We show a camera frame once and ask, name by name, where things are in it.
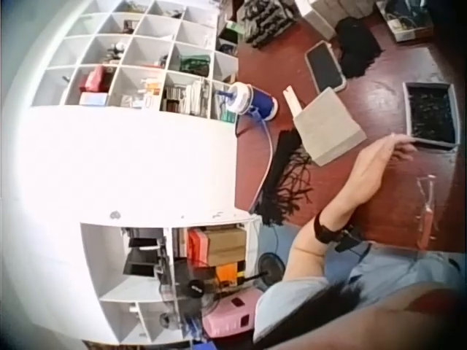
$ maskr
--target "black tray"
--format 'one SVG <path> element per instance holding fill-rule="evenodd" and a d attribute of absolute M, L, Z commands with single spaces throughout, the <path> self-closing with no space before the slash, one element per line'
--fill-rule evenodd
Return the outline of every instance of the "black tray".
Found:
<path fill-rule="evenodd" d="M 421 144 L 452 149 L 460 143 L 458 105 L 452 84 L 405 82 L 407 134 Z"/>

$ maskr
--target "black cloth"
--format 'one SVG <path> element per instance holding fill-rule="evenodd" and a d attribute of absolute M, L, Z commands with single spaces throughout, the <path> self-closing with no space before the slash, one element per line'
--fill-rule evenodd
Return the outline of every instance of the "black cloth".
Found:
<path fill-rule="evenodd" d="M 254 212 L 261 215 L 266 226 L 282 225 L 284 219 L 299 210 L 298 202 L 308 198 L 310 175 L 307 166 L 310 156 L 301 148 L 298 131 L 279 133 L 271 168 L 261 189 Z"/>
<path fill-rule="evenodd" d="M 353 17 L 340 20 L 336 34 L 341 46 L 341 70 L 346 78 L 361 77 L 365 70 L 381 55 L 381 47 L 370 30 Z"/>

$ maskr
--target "black wristwatch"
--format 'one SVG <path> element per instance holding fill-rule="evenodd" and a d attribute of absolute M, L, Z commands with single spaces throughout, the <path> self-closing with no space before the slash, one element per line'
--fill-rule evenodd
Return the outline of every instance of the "black wristwatch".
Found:
<path fill-rule="evenodd" d="M 337 242 L 336 252 L 343 252 L 354 246 L 357 246 L 361 241 L 361 232 L 352 225 L 346 225 L 339 231 L 331 231 L 326 226 L 320 223 L 321 211 L 314 219 L 314 234 L 316 239 L 323 244 Z"/>

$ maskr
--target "person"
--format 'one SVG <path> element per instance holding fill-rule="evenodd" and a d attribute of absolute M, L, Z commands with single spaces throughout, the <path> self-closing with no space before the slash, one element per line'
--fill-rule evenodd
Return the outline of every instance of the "person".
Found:
<path fill-rule="evenodd" d="M 462 263 L 372 244 L 347 281 L 330 284 L 328 245 L 315 232 L 338 234 L 377 193 L 388 163 L 413 159 L 412 142 L 391 134 L 360 151 L 339 194 L 295 237 L 283 280 L 258 301 L 254 349 L 424 349 L 441 331 L 465 286 Z"/>

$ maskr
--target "light blue shirt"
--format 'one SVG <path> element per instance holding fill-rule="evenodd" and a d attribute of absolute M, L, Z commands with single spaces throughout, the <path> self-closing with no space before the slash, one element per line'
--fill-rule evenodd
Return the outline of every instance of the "light blue shirt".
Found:
<path fill-rule="evenodd" d="M 420 282 L 438 282 L 465 292 L 466 284 L 460 271 L 442 252 L 411 252 L 387 247 L 371 247 L 363 260 L 352 269 L 349 279 L 361 276 L 363 307 L 377 302 L 404 287 Z M 465 255 L 455 261 L 464 266 Z M 308 277 L 281 281 L 269 288 L 256 305 L 255 334 L 266 334 L 277 322 L 298 308 L 311 295 L 329 285 L 326 277 Z"/>

